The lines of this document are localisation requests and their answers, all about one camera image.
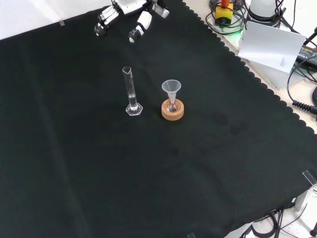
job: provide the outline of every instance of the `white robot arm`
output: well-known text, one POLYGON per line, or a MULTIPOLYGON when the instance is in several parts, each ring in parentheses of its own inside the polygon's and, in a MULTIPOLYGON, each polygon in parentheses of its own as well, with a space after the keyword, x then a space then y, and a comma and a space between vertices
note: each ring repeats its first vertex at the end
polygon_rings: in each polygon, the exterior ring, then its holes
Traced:
POLYGON ((150 11, 155 11, 161 17, 166 18, 169 11, 164 7, 162 0, 112 0, 112 6, 106 8, 98 16, 98 24, 95 26, 97 36, 105 36, 110 25, 115 22, 120 14, 128 15, 142 11, 136 28, 129 33, 129 41, 136 42, 149 28, 152 15, 150 11))

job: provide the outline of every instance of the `black cable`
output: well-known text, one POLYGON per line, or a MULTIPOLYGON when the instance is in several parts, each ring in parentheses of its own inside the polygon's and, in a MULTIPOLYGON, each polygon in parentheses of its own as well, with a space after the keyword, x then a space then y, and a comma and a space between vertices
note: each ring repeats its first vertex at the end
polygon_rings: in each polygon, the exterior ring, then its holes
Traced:
POLYGON ((296 12, 296 0, 295 0, 295 2, 294 2, 294 18, 293 18, 292 27, 294 27, 294 24, 295 24, 295 12, 296 12))
POLYGON ((273 228, 272 228, 272 230, 269 231, 268 233, 259 233, 259 232, 257 232, 257 231, 254 229, 253 225, 251 225, 252 232, 253 232, 253 234, 254 234, 255 236, 257 236, 257 237, 259 237, 259 238, 269 238, 269 237, 271 237, 272 235, 275 234, 276 229, 277 229, 276 218, 275 218, 275 216, 274 216, 272 213, 269 214, 269 217, 273 220, 273 228))
MULTIPOLYGON (((285 26, 287 26, 287 27, 291 30, 291 32, 295 32, 295 33, 297 33, 297 34, 300 34, 298 31, 296 31, 296 30, 286 21, 286 19, 285 19, 283 16, 281 17, 281 21, 282 21, 282 23, 283 23, 285 26)), ((314 46, 317 47, 317 44, 315 44, 314 42, 312 42, 310 39, 306 38, 306 41, 309 41, 310 43, 312 43, 314 46)))
POLYGON ((317 80, 316 80, 315 77, 312 75, 311 71, 309 70, 308 66, 306 67, 306 71, 307 71, 307 73, 310 75, 310 77, 312 77, 312 79, 314 80, 314 82, 317 82, 317 80))
MULTIPOLYGON (((289 208, 292 208, 294 207, 295 203, 292 203, 289 207, 287 207, 286 209, 289 209, 289 208)), ((288 233, 287 231, 284 230, 285 227, 289 226, 290 224, 294 223, 295 221, 297 221, 301 216, 302 214, 304 213, 305 209, 307 207, 307 204, 305 206, 305 208, 303 209, 302 213, 299 215, 298 218, 296 218, 294 221, 292 221, 291 223, 285 225, 282 227, 282 220, 283 220, 283 215, 284 215, 284 209, 281 209, 281 210, 273 210, 272 212, 270 212, 269 215, 263 217, 262 219, 259 219, 259 220, 256 220, 254 221, 254 223, 256 222, 260 222, 260 221, 263 221, 265 219, 268 219, 268 218, 271 218, 272 221, 273 221, 273 228, 270 232, 268 233, 259 233, 257 232, 253 226, 251 226, 251 229, 252 229, 252 232, 254 233, 255 236, 257 237, 260 237, 260 238, 269 238, 271 236, 273 236, 274 234, 274 238, 278 238, 279 237, 279 233, 280 231, 282 230, 283 232, 289 234, 290 236, 294 237, 294 238, 298 238, 297 236, 293 235, 293 234, 290 234, 288 233)))
POLYGON ((224 7, 221 6, 221 3, 217 2, 216 0, 210 0, 210 7, 211 7, 211 12, 206 16, 206 24, 208 25, 208 27, 213 30, 214 32, 220 34, 220 35, 231 35, 231 34, 235 34, 235 33, 239 33, 243 30, 243 26, 246 23, 246 18, 244 17, 244 14, 246 13, 246 9, 243 7, 242 5, 242 0, 236 0, 236 1, 231 1, 230 3, 233 4, 233 9, 228 8, 228 7, 224 7), (214 12, 216 10, 217 7, 222 7, 222 8, 226 8, 229 9, 230 11, 233 12, 233 15, 238 16, 238 20, 236 20, 233 23, 230 24, 224 24, 220 21, 218 21, 214 15, 214 12), (237 28, 240 27, 239 30, 237 31, 231 31, 231 32, 220 32, 218 29, 216 29, 214 26, 212 26, 209 22, 208 22, 208 17, 212 16, 214 19, 214 22, 219 24, 220 28, 237 28))
POLYGON ((313 83, 317 83, 316 79, 314 78, 314 76, 310 73, 310 71, 308 70, 308 74, 312 77, 309 78, 307 75, 305 75, 300 68, 298 68, 298 66, 294 65, 294 67, 302 74, 303 77, 305 77, 306 79, 308 79, 309 81, 313 82, 313 83))
POLYGON ((298 216, 298 218, 296 218, 294 221, 290 222, 289 224, 285 225, 285 226, 284 226, 284 227, 282 227, 281 229, 283 229, 283 228, 285 228, 285 227, 289 226, 290 224, 292 224, 292 223, 296 222, 296 221, 297 221, 297 220, 298 220, 298 219, 302 216, 302 214, 305 212, 306 207, 307 207, 307 203, 306 203, 306 206, 305 206, 305 208, 303 209, 302 213, 298 216))
POLYGON ((307 105, 307 104, 303 104, 301 102, 298 102, 296 100, 294 100, 289 92, 289 81, 293 75, 293 73, 295 72, 296 69, 298 69, 299 66, 301 66, 302 64, 304 64, 305 62, 307 62, 308 60, 310 59, 313 59, 313 58, 317 58, 317 56, 312 56, 312 57, 309 57, 308 59, 305 59, 303 60, 302 62, 300 62, 297 66, 295 66, 295 69, 293 69, 288 77, 288 80, 287 80, 287 93, 288 93, 288 96, 289 98, 292 100, 292 105, 293 106, 296 106, 302 110, 305 110, 307 112, 310 112, 312 114, 317 114, 317 106, 310 106, 310 105, 307 105))

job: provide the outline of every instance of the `cork base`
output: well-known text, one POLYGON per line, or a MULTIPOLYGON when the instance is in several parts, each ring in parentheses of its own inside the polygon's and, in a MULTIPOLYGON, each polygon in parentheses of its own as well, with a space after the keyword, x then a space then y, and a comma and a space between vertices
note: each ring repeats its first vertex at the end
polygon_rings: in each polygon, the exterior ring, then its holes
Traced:
POLYGON ((179 110, 171 113, 168 112, 166 110, 166 103, 167 103, 168 99, 166 101, 163 102, 162 107, 161 107, 161 111, 162 111, 162 115, 166 120, 179 120, 182 118, 182 116, 184 115, 184 104, 182 103, 182 101, 178 100, 179 103, 179 110))

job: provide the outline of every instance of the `funnel stem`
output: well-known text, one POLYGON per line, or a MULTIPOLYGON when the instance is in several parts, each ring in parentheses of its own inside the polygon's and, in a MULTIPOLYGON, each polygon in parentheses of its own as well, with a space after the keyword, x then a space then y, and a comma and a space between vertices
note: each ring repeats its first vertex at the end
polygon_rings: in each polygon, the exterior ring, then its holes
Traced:
POLYGON ((173 94, 173 95, 169 94, 168 98, 169 98, 170 103, 174 104, 175 100, 176 100, 176 94, 173 94))

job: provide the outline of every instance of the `red cap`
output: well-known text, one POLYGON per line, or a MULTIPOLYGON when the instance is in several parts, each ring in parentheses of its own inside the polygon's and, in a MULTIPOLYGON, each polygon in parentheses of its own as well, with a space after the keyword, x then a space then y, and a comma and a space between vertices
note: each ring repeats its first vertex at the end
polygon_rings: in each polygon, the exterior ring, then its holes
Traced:
POLYGON ((221 0, 221 6, 229 6, 230 0, 221 0))

